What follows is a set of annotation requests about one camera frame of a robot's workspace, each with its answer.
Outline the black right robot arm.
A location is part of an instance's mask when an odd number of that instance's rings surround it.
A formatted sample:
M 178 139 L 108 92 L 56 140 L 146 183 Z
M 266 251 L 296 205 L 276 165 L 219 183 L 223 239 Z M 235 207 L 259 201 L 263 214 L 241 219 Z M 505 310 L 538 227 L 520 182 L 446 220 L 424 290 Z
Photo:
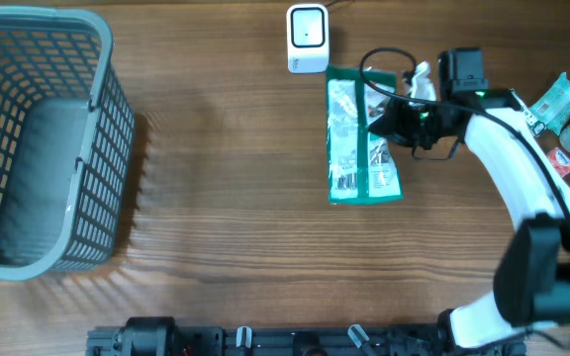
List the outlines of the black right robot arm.
M 479 48 L 444 51 L 437 64 L 437 99 L 390 94 L 369 129 L 410 149 L 431 149 L 444 137 L 467 146 L 497 187 L 514 236 L 492 290 L 440 315 L 434 348 L 467 355 L 547 337 L 570 325 L 570 187 L 533 138 L 514 94 L 489 86 Z

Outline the mint green wipes pack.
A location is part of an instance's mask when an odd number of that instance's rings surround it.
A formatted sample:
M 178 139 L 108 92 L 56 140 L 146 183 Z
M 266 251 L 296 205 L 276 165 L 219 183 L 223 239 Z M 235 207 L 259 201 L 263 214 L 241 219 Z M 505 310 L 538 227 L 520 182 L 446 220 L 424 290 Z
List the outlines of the mint green wipes pack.
M 547 129 L 560 134 L 570 120 L 570 80 L 562 72 L 553 85 L 530 107 Z

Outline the green 3M gloves package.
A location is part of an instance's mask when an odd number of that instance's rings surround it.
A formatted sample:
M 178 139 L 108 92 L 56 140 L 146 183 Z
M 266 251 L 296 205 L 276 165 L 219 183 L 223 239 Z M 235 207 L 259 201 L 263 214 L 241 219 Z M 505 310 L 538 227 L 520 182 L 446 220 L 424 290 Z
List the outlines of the green 3M gloves package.
M 389 97 L 365 84 L 356 68 L 326 71 L 329 202 L 371 206 L 404 198 L 399 170 L 385 138 L 368 131 Z

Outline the red Kleenex tissue pack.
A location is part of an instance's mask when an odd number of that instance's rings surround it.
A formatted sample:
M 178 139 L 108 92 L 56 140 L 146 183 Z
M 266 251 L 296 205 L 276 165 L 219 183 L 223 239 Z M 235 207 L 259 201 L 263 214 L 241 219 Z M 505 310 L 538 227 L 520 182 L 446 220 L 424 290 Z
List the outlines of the red Kleenex tissue pack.
M 562 178 L 570 174 L 570 158 L 559 147 L 551 149 L 546 156 L 552 167 Z

